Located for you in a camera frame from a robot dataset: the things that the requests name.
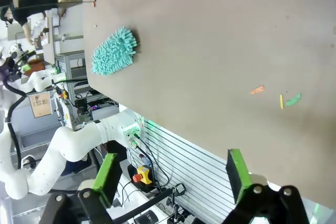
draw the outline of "screw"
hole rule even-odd
[[[283,191],[283,194],[286,195],[286,196],[290,196],[292,194],[292,190],[290,188],[286,188],[284,191]]]
[[[263,190],[263,189],[262,189],[260,186],[256,186],[256,187],[253,189],[253,192],[254,192],[255,194],[260,194],[262,190]]]
[[[90,196],[90,193],[88,191],[86,191],[86,192],[83,193],[83,197],[84,198],[89,198],[89,196]]]

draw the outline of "person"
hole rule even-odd
[[[0,19],[4,22],[12,24],[13,20],[16,20],[25,33],[25,36],[30,44],[33,45],[31,40],[31,31],[28,24],[28,17],[33,14],[43,13],[45,18],[45,11],[58,7],[57,0],[19,0],[19,7],[15,8],[13,2],[6,7],[3,7],[0,11]],[[62,10],[61,16],[65,13],[65,9]]]

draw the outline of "teal microfiber cleaning mitt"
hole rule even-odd
[[[130,30],[120,28],[93,53],[92,73],[108,76],[132,64],[136,43]]]

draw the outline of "black cap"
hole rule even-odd
[[[2,20],[2,21],[7,21],[7,18],[5,17],[5,14],[6,14],[6,12],[8,11],[8,8],[9,8],[9,6],[6,6],[6,7],[4,7],[4,8],[2,8],[1,9],[1,12],[0,12],[0,19]]]

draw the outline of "black shirt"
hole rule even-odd
[[[57,3],[57,0],[19,0],[19,7],[15,8],[13,3],[11,3],[10,9],[13,13],[13,18],[23,26],[28,22],[27,18],[30,15],[57,8]]]

